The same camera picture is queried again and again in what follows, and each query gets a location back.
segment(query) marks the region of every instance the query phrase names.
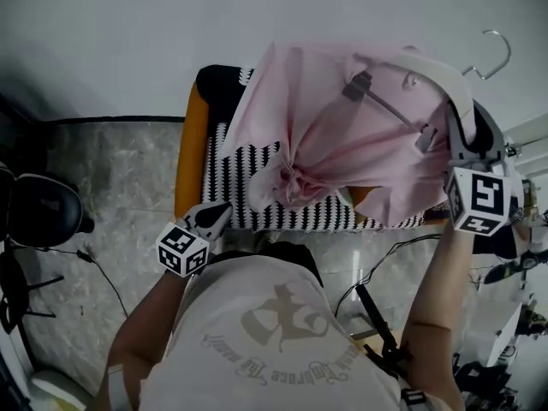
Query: tile floor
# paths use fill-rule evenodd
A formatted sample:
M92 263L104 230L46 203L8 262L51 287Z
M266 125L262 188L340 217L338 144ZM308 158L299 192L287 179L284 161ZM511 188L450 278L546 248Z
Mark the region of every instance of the tile floor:
M79 187L96 229L59 248L89 249L132 310L163 270L154 240L172 217L176 160L182 125L108 123L56 127L49 150L50 170ZM317 260L332 306L393 243L438 228L359 234L282 233L280 240L307 245ZM232 246L250 248L248 233L228 233ZM410 302L436 246L424 241L385 261L369 285L373 299L394 329L401 328ZM122 309L95 265L73 255L25 250L22 265L30 283L57 275L65 280L35 291L31 307L56 319L25 317L37 358L82 384L98 389L110 343L124 320ZM341 315L360 309L349 297Z

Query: black and white patterned fabric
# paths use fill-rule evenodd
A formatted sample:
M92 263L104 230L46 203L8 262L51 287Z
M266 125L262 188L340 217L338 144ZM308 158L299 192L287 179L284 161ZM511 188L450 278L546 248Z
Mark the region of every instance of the black and white patterned fabric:
M343 205L336 195L299 211L284 208L279 203L269 205L263 212L252 211L247 203L247 185L251 176L262 169L279 144L256 148L245 146L221 159L218 154L228 130L228 123L219 123L209 138L202 185L202 202L223 200L234 207L229 226L235 229L299 230L299 231L360 231L382 229L383 225L367 219L356 223L354 211ZM423 224L423 215L411 217L392 229L412 229Z

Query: metal hanger hook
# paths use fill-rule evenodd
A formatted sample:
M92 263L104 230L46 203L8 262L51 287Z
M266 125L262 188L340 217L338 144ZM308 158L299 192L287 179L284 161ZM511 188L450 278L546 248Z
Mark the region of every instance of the metal hanger hook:
M466 74L470 71L474 71L476 72L476 74L482 79L482 80L488 80L489 78L491 78L493 75L495 75L496 73L498 73L500 70L502 70L504 67L506 67L506 65L509 63L510 61L510 57L512 56L512 48L510 47L510 43L508 42L508 40L506 39L506 37L504 37L504 35L502 35L501 33L497 32L497 31L483 31L483 34L486 34L486 33L492 33L494 35L498 35L500 38L503 39L504 43L506 44L506 57L504 58L504 61L502 61L500 64L498 64L493 70L491 70L488 74L481 74L480 71L474 66L474 65L471 65L470 67L468 67L466 70L464 70L462 72L462 74Z

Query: power cord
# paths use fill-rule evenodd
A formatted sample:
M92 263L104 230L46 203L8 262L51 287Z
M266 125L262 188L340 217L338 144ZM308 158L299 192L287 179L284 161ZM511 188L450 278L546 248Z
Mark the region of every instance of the power cord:
M403 242L397 242L390 250L388 250L388 253L375 264L375 266L367 273L367 275L360 280L358 280L356 283L354 283L350 288L347 289L347 291L342 295L342 297L339 299L337 303L337 307L335 308L334 315L337 317L337 314L339 312L339 307L341 307L341 304L343 301L352 293L356 287L360 286L361 284L368 284L371 282L371 278L373 277L373 273L383 264L384 260L394 254L399 248L406 247L407 245L412 245L414 243L420 242L420 241L427 241L430 239L439 240L441 238L441 235L423 235L419 237L415 237L414 239L411 239L409 241L403 241Z
M114 286L114 284L112 283L112 281L107 277L107 275L105 274L105 272L103 271L103 268L101 268L101 265L98 264L95 259L91 256L91 254L88 254L88 253L84 253L83 251L81 250L76 250L76 252L74 251L63 251L63 250L58 250L56 248L48 248L48 247L45 247L45 248L34 248L38 251L41 251L43 253L47 253L48 251L55 251L57 253L64 253L64 254L73 254L74 256L77 256L78 259L82 259L84 260L85 262L87 262L88 264L95 264L99 270L101 271L101 274L103 274L104 278L106 278L106 281L109 283L109 285L112 287L112 289L114 290L114 292L116 293L116 297L118 297L118 301L120 301L120 306L122 307L122 310L123 310L123 314L126 316L126 318L128 317L128 311L126 310L126 307L124 306L123 304L123 301L122 301L122 297L120 296L120 294L118 293L118 291L116 290L116 287Z

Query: wall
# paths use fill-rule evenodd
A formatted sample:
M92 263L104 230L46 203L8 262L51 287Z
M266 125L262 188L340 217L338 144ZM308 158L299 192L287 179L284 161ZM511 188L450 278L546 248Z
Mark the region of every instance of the wall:
M510 65L474 96L510 128L548 111L548 0L0 0L0 90L44 120L185 114L196 72L253 66L273 39L418 45L459 69Z

